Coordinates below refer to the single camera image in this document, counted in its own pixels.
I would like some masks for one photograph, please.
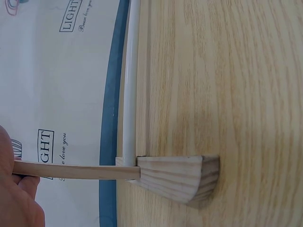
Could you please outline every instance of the light wood tabletop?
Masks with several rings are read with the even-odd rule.
[[[221,168],[199,209],[118,181],[119,226],[303,226],[303,2],[141,2],[137,155]]]

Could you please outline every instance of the wooden stick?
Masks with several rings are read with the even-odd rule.
[[[123,164],[116,157],[116,166]],[[140,180],[129,181],[168,199],[195,204],[214,191],[219,177],[218,156],[137,157]]]
[[[140,179],[140,167],[71,166],[15,160],[14,174],[70,179]]]

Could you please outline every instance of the white rod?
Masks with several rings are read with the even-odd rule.
[[[136,165],[136,96],[140,1],[131,0],[125,60],[123,165]]]

